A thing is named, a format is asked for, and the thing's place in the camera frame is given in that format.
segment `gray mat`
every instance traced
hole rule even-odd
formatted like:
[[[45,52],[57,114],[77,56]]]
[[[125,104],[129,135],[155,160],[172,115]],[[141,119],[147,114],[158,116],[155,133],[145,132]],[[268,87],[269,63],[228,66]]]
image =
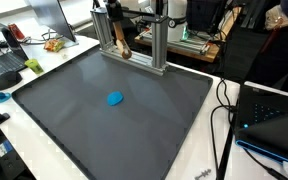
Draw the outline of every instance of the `gray mat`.
[[[171,68],[160,77],[98,47],[13,93],[90,179],[165,178],[212,80]],[[106,98],[121,91],[124,100]]]

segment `bag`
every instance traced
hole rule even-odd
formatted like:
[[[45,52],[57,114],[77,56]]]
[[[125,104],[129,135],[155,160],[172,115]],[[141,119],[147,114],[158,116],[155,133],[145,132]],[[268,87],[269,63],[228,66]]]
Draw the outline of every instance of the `bag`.
[[[284,14],[280,5],[268,10],[265,16],[265,29],[267,30],[275,30],[288,26],[288,17]]]

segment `laptop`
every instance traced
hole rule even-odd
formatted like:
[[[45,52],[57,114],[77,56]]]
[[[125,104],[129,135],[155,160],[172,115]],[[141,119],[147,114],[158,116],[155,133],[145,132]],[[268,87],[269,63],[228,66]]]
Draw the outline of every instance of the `laptop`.
[[[25,61],[28,60],[27,55],[22,49],[20,43],[13,36],[7,26],[0,23],[0,32],[3,34],[10,51],[0,53],[0,75],[8,71],[21,71],[25,69]]]
[[[238,146],[288,162],[288,96],[241,86],[234,131]]]

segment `laptop screen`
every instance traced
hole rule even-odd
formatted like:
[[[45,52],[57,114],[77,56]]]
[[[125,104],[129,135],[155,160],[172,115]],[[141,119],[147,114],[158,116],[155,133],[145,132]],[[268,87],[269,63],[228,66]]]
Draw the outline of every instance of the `laptop screen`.
[[[5,38],[7,44],[9,45],[10,49],[14,54],[18,55],[25,61],[29,59],[25,54],[24,50],[22,49],[20,43],[13,36],[12,32],[8,29],[6,25],[0,23],[0,32],[2,32],[3,37]]]

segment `blue lid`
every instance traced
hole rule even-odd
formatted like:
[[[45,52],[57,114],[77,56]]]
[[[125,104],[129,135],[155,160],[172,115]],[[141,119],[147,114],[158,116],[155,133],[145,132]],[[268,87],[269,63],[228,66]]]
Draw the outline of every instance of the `blue lid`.
[[[122,100],[123,100],[123,95],[121,92],[119,91],[112,92],[107,97],[107,104],[110,106],[115,106],[119,104],[120,102],[122,102]]]
[[[5,101],[9,100],[10,98],[11,98],[10,93],[0,92],[0,103],[5,102]]]

